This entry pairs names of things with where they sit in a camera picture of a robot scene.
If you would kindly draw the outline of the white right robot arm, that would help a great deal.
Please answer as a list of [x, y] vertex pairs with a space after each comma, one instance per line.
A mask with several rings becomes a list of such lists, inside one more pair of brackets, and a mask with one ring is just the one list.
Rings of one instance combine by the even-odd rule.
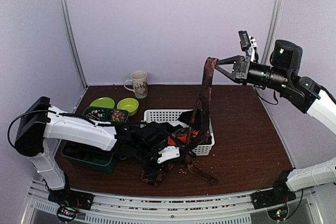
[[[322, 85], [298, 75], [303, 49], [286, 40], [275, 42], [270, 65], [252, 61], [250, 55], [219, 60], [216, 70], [239, 84], [253, 84], [272, 89], [303, 114], [335, 132], [335, 98]], [[312, 186], [335, 182], [335, 158], [302, 169], [283, 172], [269, 192], [272, 203], [279, 204], [295, 192]]]

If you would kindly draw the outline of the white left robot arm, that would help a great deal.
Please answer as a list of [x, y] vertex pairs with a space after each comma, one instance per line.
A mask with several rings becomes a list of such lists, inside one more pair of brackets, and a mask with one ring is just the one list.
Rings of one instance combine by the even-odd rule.
[[66, 173], [49, 153], [45, 139], [60, 139], [112, 152], [121, 157], [136, 157], [156, 164], [180, 157], [184, 143], [154, 123], [99, 122], [83, 115], [62, 111], [50, 104], [48, 97], [38, 98], [29, 109], [14, 118], [8, 128], [18, 123], [9, 144], [27, 157], [49, 189], [64, 205], [76, 197], [70, 190]]

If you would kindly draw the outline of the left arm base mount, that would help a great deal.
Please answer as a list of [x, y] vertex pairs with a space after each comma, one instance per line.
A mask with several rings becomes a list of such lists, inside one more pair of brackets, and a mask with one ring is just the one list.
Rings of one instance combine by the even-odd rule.
[[83, 217], [84, 210], [90, 210], [94, 195], [79, 191], [72, 191], [69, 199], [57, 198], [55, 194], [49, 193], [48, 200], [58, 205], [56, 217], [63, 223], [74, 221]]

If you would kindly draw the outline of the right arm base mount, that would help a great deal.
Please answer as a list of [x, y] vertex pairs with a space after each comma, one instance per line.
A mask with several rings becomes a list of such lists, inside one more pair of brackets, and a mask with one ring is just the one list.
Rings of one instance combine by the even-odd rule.
[[296, 199], [296, 194], [281, 188], [257, 190], [251, 194], [254, 209], [267, 210], [267, 215], [272, 221], [285, 221], [289, 216], [288, 203]]

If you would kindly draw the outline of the dark red patterned tie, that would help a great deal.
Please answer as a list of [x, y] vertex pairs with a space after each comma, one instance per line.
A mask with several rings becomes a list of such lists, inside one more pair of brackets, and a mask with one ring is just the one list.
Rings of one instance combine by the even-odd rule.
[[186, 145], [181, 144], [180, 148], [180, 157], [168, 160], [162, 164], [158, 164], [157, 161], [150, 164], [144, 164], [142, 168], [142, 175], [141, 181], [152, 185], [154, 187], [159, 187], [162, 181], [164, 174], [172, 169], [174, 163], [177, 161], [181, 161], [186, 164], [188, 171], [195, 176], [201, 178], [202, 180], [206, 181], [211, 185], [216, 185], [218, 183], [218, 179], [213, 177], [212, 175], [202, 171], [194, 164], [194, 158], [196, 154], [194, 153], [193, 149], [201, 144], [206, 144], [211, 135], [209, 133], [209, 110], [210, 110], [210, 103], [211, 103], [211, 92], [212, 92], [212, 82], [213, 82], [213, 74], [215, 71], [215, 67], [217, 65], [218, 60], [216, 58], [207, 58], [204, 65], [203, 70], [203, 78], [202, 78], [202, 85], [198, 95], [198, 100], [196, 106], [194, 108], [191, 123], [194, 122], [197, 110], [202, 110], [202, 120], [206, 120], [206, 124], [204, 129], [199, 131], [197, 138], [193, 139], [191, 143], [190, 136], [192, 131], [192, 125], [188, 127], [188, 135], [187, 135], [187, 143]]

